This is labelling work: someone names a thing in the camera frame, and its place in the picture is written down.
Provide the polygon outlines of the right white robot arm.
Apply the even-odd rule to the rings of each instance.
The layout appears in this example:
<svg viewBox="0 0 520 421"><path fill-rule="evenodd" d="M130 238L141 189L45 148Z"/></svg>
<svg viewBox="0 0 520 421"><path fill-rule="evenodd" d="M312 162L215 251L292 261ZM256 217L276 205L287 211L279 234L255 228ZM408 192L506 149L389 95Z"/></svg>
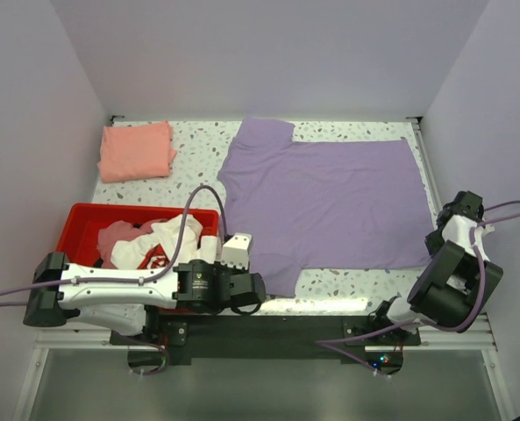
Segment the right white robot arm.
<svg viewBox="0 0 520 421"><path fill-rule="evenodd" d="M460 191L439 212L435 231L424 240L431 262L405 298L382 302L367 318L372 339L390 344L416 325L464 332L502 279L503 270L485 254L482 198Z"/></svg>

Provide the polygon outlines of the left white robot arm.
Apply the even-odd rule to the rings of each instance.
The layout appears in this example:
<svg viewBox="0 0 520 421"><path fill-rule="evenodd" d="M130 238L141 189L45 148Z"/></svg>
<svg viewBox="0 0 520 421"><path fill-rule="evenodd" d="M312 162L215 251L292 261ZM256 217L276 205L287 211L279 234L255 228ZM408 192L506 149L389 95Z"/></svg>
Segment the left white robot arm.
<svg viewBox="0 0 520 421"><path fill-rule="evenodd" d="M23 323L61 327L69 321L103 327L141 344L160 336L152 307L216 315L229 309L257 311L266 300L261 275L218 261L191 260L167 271L116 270L74 264L64 253L50 253L32 280Z"/></svg>

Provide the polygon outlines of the purple t shirt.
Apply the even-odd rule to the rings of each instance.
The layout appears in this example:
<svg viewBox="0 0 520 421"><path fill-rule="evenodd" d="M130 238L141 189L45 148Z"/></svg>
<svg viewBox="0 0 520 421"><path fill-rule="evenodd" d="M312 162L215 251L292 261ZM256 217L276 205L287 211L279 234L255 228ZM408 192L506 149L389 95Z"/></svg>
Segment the purple t shirt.
<svg viewBox="0 0 520 421"><path fill-rule="evenodd" d="M428 260L424 182L404 140L299 142L246 118L218 172L228 229L253 238L251 269L292 297L305 269L398 269Z"/></svg>

